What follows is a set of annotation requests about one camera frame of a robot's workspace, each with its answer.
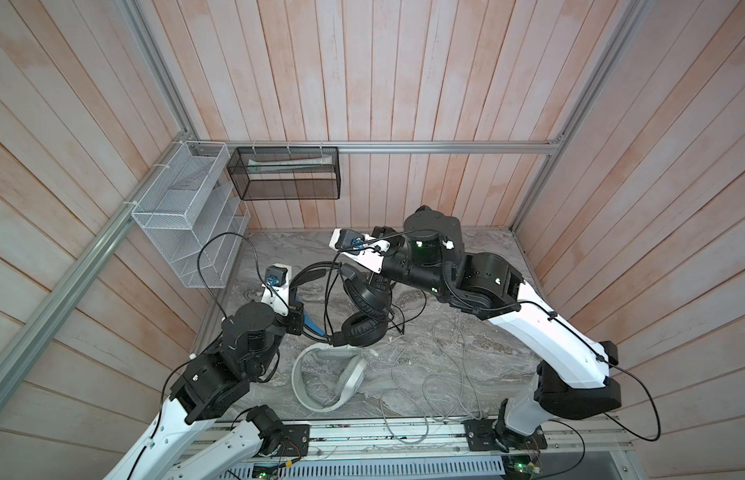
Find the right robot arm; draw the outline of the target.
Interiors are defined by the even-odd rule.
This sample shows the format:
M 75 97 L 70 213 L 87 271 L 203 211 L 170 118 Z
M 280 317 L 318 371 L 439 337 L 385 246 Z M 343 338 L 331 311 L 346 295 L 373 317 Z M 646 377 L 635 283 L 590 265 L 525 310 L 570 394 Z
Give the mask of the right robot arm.
M 457 218 L 422 206 L 403 231 L 377 227 L 372 239 L 372 271 L 506 330 L 540 357 L 528 387 L 502 402 L 495 424 L 502 450 L 552 419 L 588 419 L 621 406 L 610 374 L 617 346 L 578 332 L 504 257 L 466 252 Z

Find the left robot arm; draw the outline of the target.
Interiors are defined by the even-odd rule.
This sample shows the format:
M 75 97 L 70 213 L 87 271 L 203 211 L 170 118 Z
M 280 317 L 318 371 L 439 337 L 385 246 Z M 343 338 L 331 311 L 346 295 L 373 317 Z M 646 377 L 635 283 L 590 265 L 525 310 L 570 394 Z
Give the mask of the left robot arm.
M 283 306 L 286 313 L 280 314 L 252 301 L 226 318 L 220 338 L 186 362 L 176 382 L 164 388 L 158 416 L 108 478 L 214 479 L 249 459 L 272 460 L 284 468 L 305 458 L 310 427 L 286 425 L 266 405 L 248 408 L 224 437 L 184 457 L 252 385 L 272 378 L 284 336 L 302 334 L 302 302 L 290 300 Z

